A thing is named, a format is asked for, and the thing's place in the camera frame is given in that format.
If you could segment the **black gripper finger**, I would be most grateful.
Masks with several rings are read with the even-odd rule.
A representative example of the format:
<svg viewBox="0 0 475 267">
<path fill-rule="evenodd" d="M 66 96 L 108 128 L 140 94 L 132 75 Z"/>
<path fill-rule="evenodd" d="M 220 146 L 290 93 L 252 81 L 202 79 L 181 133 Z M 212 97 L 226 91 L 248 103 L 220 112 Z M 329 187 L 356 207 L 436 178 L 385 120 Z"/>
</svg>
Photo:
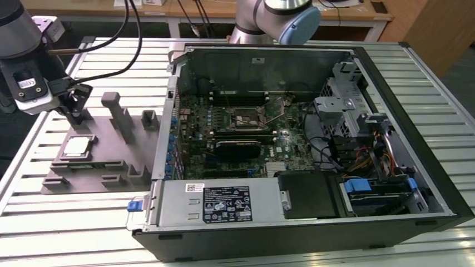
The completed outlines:
<svg viewBox="0 0 475 267">
<path fill-rule="evenodd" d="M 60 102 L 57 112 L 66 118 L 72 126 L 78 126 L 82 120 L 89 118 L 89 113 L 84 109 L 84 105 L 92 90 L 92 86 L 77 84 L 65 89 L 57 96 Z"/>
</svg>

